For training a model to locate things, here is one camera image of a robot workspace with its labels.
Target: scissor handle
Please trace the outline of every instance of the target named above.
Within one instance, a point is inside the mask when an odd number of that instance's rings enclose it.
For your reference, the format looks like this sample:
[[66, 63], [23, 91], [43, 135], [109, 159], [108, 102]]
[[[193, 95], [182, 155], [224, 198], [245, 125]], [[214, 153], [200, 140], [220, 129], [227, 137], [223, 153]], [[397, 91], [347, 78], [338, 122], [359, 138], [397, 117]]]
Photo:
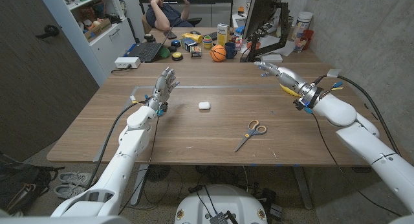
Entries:
[[253, 130], [256, 129], [256, 127], [259, 125], [259, 121], [258, 120], [252, 120], [250, 121], [250, 123], [248, 123], [248, 128]]
[[266, 133], [266, 131], [267, 131], [266, 127], [258, 126], [253, 134], [254, 135], [264, 134], [264, 133]]

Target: laptop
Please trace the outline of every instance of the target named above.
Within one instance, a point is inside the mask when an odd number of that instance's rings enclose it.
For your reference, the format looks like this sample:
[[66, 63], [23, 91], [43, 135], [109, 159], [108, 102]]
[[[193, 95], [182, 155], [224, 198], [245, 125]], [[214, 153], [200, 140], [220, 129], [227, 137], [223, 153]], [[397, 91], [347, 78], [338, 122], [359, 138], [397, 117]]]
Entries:
[[161, 47], [167, 40], [167, 36], [164, 38], [162, 43], [152, 42], [152, 43], [137, 43], [135, 47], [132, 48], [131, 52], [127, 57], [139, 57], [141, 62], [153, 62]]

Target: blue mug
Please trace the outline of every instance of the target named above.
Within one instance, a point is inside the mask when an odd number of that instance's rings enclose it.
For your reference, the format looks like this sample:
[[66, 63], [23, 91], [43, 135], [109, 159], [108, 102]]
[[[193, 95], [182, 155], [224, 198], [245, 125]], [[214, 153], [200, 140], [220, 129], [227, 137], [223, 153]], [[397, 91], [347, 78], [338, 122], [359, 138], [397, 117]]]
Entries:
[[224, 49], [226, 49], [226, 59], [233, 59], [237, 54], [235, 50], [235, 43], [227, 42], [224, 44]]

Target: wooden table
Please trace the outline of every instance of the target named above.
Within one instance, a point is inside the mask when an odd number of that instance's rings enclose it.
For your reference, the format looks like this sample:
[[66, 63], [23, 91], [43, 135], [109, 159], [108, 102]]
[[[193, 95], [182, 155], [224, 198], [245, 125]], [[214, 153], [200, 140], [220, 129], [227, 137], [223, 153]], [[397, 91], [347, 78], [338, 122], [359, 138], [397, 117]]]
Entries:
[[[282, 63], [311, 82], [332, 67], [326, 63]], [[274, 77], [262, 78], [252, 63], [143, 63], [138, 69], [110, 75], [76, 120], [47, 155], [53, 162], [92, 162], [116, 118], [135, 94], [138, 100], [150, 95], [156, 79], [170, 66], [181, 83], [168, 100], [168, 112], [159, 118], [153, 164], [219, 164], [261, 166], [332, 166], [312, 115], [298, 111], [296, 98], [285, 93]], [[337, 79], [325, 78], [319, 84], [328, 88]], [[345, 85], [333, 92], [372, 121], [388, 144], [379, 121]], [[212, 108], [199, 111], [198, 103], [209, 101]], [[118, 147], [118, 136], [126, 118], [122, 117], [109, 141], [103, 162], [109, 162]], [[253, 136], [234, 153], [257, 119], [267, 133]], [[328, 147], [341, 166], [366, 165], [337, 138], [338, 128], [319, 117]], [[153, 141], [138, 157], [148, 162]]]
[[[217, 31], [217, 27], [193, 27], [193, 28], [177, 27], [177, 28], [173, 28], [172, 32], [175, 35], [177, 35], [177, 39], [181, 39], [184, 33], [190, 33], [190, 31], [192, 30], [196, 30], [200, 32], [200, 34], [205, 35], [205, 34], [209, 34], [209, 33]], [[152, 34], [155, 37], [157, 42], [162, 42], [162, 40], [164, 40], [165, 38], [164, 32], [156, 28], [153, 28], [150, 34]], [[169, 47], [171, 45], [171, 41], [173, 40], [174, 39], [167, 39], [166, 42], [164, 43], [164, 46]], [[187, 63], [187, 62], [213, 62], [213, 59], [210, 56], [210, 50], [205, 49], [202, 43], [200, 45], [201, 45], [201, 54], [202, 54], [201, 58], [192, 58], [188, 51], [186, 51], [183, 47], [179, 47], [177, 49], [177, 52], [182, 53], [184, 57], [183, 60], [176, 62], [176, 61], [173, 61], [170, 56], [169, 58], [160, 58], [156, 62], [167, 62], [167, 63], [170, 63], [171, 65], [175, 63]], [[226, 63], [239, 62], [241, 55], [242, 54], [238, 52], [237, 55], [233, 59], [226, 59], [223, 62], [226, 62]], [[283, 62], [285, 63], [290, 63], [290, 62], [320, 63], [320, 60], [318, 59], [318, 57], [316, 57], [315, 53], [311, 49], [303, 50], [301, 53], [292, 52], [289, 56], [282, 56], [282, 59], [283, 59]]]

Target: gray wall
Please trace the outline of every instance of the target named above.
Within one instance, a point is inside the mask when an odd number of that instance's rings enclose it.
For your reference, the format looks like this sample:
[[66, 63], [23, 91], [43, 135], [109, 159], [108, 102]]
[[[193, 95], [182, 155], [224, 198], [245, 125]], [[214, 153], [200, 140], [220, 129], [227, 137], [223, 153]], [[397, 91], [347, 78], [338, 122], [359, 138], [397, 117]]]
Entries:
[[311, 49], [371, 95], [414, 158], [414, 0], [283, 1], [294, 17], [314, 13]]

